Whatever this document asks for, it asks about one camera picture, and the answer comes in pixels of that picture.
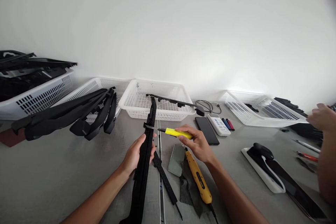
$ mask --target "person's hand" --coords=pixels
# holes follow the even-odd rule
[[[307,122],[322,131],[336,131],[336,113],[323,103],[317,104],[317,107],[312,110]]]
[[[189,124],[185,124],[180,128],[176,128],[175,130],[189,132],[191,135],[193,135],[193,142],[184,136],[179,136],[178,138],[184,145],[188,146],[192,150],[194,155],[199,160],[203,161],[204,163],[210,163],[215,158],[215,155],[212,152],[212,149],[210,148],[202,131],[191,127]]]
[[[139,158],[140,158],[140,147],[143,144],[143,142],[146,139],[146,135],[142,134],[135,142],[131,145],[131,147],[128,149],[125,158],[123,162],[121,163],[120,167],[123,171],[125,171],[127,174],[131,174],[136,167],[138,166]],[[150,162],[154,158],[154,152],[156,150],[156,147],[154,145],[154,142],[152,142],[152,150],[150,152]]]

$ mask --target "red pen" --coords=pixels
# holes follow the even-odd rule
[[[311,155],[309,155],[309,154],[306,154],[306,153],[302,153],[302,152],[300,152],[300,151],[297,151],[296,152],[299,156],[301,156],[301,157],[304,157],[304,158],[307,158],[307,159],[309,159],[309,160],[311,160],[311,161],[313,161],[313,162],[318,162],[319,161],[319,159],[317,158],[317,157],[314,157],[314,156],[311,156]]]
[[[226,121],[227,121],[227,123],[229,124],[230,128],[231,128],[233,131],[235,131],[235,129],[234,129],[234,127],[233,127],[231,121],[230,121],[229,119],[226,119]]]

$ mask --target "black smartphone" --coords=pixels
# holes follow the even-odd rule
[[[219,145],[218,139],[211,128],[209,120],[206,117],[195,117],[196,124],[200,131],[203,132],[209,145]]]

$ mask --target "white mesh basket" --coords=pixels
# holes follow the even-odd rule
[[[66,74],[58,76],[9,100],[0,102],[0,119],[19,120],[27,115],[35,114],[50,107],[72,91],[70,79],[70,74],[72,73],[72,69],[67,69]]]
[[[149,80],[133,79],[119,101],[119,106],[125,109],[130,117],[147,119],[151,98],[146,94],[153,94],[192,103],[184,86],[175,83],[155,82]],[[177,104],[166,100],[156,100],[156,120],[182,121],[186,116],[195,114],[195,109],[190,106],[179,108]]]
[[[297,123],[307,123],[304,116],[264,94],[227,90],[223,98],[226,106],[245,125],[286,127]],[[252,111],[245,104],[251,104],[259,112]]]
[[[93,78],[91,80],[89,80],[88,82],[86,82],[85,84],[83,84],[82,86],[80,86],[79,88],[77,88],[75,91],[71,92],[70,94],[68,94],[67,96],[65,96],[63,99],[59,100],[57,103],[55,103],[55,105],[76,99],[78,97],[81,97],[83,95],[92,93],[100,88],[111,88],[111,87],[115,87],[115,92],[117,93],[117,104],[120,100],[120,98],[122,97],[124,91],[126,90],[128,84],[130,81],[128,80],[120,80],[120,79],[111,79],[111,78],[103,78],[103,77],[96,77]],[[120,107],[117,106],[117,109],[115,111],[116,116],[118,116],[120,112]],[[95,119],[97,118],[97,114],[98,112],[95,113],[90,113],[87,116],[86,121],[88,123],[93,123],[95,121]]]

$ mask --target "cable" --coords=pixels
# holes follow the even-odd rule
[[[269,169],[269,171],[271,173],[273,173],[273,175],[279,180],[281,186],[282,186],[282,189],[281,189],[281,192],[285,193],[286,192],[286,187],[285,185],[283,184],[283,182],[281,181],[281,179],[274,173],[274,171],[266,164],[266,158],[264,156],[261,156],[261,158],[263,159],[265,165],[267,166],[267,168]]]
[[[215,217],[216,223],[218,224],[217,216],[216,216],[216,214],[215,214],[215,210],[214,210],[214,208],[213,208],[213,206],[212,206],[211,203],[209,204],[209,207],[210,207],[210,210],[211,210],[213,216]]]
[[[204,106],[203,104],[201,104],[200,102],[204,102],[206,105],[208,105],[209,107],[207,107],[207,106]],[[204,110],[204,112],[207,112],[207,113],[214,113],[214,114],[220,114],[221,112],[222,112],[222,109],[220,108],[220,106],[219,106],[219,104],[217,103],[217,107],[219,107],[219,110],[220,110],[220,112],[219,113],[216,113],[216,112],[213,112],[213,105],[210,103],[210,102],[208,102],[208,101],[205,101],[205,100],[197,100],[196,102],[196,105],[197,105],[197,103],[199,104],[199,105],[201,105],[201,106],[203,106],[204,108],[206,108],[206,109],[208,109],[208,111],[206,111],[206,110]]]

